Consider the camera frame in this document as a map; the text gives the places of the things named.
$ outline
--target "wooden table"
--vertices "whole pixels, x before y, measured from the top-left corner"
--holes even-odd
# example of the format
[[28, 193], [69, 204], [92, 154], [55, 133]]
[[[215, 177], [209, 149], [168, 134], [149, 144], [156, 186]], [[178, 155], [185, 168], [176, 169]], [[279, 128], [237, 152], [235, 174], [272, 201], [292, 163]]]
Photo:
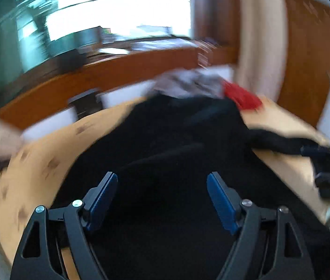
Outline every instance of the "wooden table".
[[[327, 143], [313, 127], [272, 101], [262, 99], [263, 107], [259, 111], [241, 113], [248, 127], [262, 127], [284, 136], [298, 135]], [[13, 263], [23, 229], [35, 207], [50, 207], [78, 155], [96, 139], [114, 129], [142, 100], [138, 98], [85, 117], [28, 143], [11, 159], [8, 169], [0, 176], [0, 250], [10, 264]], [[318, 196], [309, 158], [263, 150], [255, 153], [325, 222], [329, 203]], [[78, 279], [70, 252], [63, 251], [63, 256], [70, 279]]]

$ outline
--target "silver bolt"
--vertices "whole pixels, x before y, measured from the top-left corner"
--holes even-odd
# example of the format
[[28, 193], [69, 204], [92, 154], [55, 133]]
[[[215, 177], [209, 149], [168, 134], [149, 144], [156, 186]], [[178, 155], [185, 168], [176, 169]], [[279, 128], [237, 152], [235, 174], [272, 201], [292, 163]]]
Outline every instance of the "silver bolt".
[[245, 207], [251, 207], [253, 202], [250, 201], [249, 199], [244, 199], [242, 202], [242, 205], [244, 205]]
[[289, 213], [288, 207], [283, 206], [283, 205], [279, 207], [279, 211], [282, 212], [282, 213], [284, 213], [284, 214]]
[[44, 208], [43, 205], [39, 205], [39, 206], [35, 209], [35, 211], [36, 211], [38, 214], [44, 212], [44, 210], [45, 210], [45, 208]]
[[74, 200], [72, 203], [74, 207], [80, 207], [82, 204], [83, 204], [82, 200]]

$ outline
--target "black robotic device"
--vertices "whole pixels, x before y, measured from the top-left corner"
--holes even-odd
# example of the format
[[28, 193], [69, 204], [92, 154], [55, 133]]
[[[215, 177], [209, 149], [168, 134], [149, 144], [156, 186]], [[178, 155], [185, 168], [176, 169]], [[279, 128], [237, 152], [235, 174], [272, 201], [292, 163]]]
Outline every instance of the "black robotic device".
[[[107, 280], [88, 237], [103, 225], [116, 193], [108, 172], [82, 200], [67, 207], [33, 212], [18, 246], [11, 280], [62, 280], [67, 272], [61, 247], [69, 246], [81, 280]], [[236, 237], [218, 280], [312, 280], [314, 272], [301, 232], [288, 208], [257, 207], [211, 173], [206, 188], [224, 229]]]

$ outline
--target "red cloth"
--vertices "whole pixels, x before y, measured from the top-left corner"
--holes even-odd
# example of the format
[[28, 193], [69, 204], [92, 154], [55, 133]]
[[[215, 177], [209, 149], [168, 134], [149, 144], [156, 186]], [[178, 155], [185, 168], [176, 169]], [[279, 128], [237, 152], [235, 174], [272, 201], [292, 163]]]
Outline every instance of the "red cloth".
[[225, 96], [233, 100], [239, 110], [256, 109], [262, 105], [261, 100], [237, 84], [225, 82]]

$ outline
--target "black garment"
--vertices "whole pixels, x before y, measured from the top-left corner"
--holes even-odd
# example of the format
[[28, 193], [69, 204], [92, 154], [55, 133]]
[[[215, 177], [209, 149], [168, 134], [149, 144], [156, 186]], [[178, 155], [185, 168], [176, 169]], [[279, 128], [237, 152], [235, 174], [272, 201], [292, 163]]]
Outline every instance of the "black garment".
[[115, 172], [117, 195], [91, 238], [108, 278], [212, 280], [234, 240], [206, 190], [207, 175], [218, 171], [241, 198], [289, 207], [318, 276], [330, 261], [330, 233], [251, 150], [300, 154], [303, 145], [316, 143], [249, 130], [230, 99], [157, 95], [78, 157], [53, 208], [81, 199]]

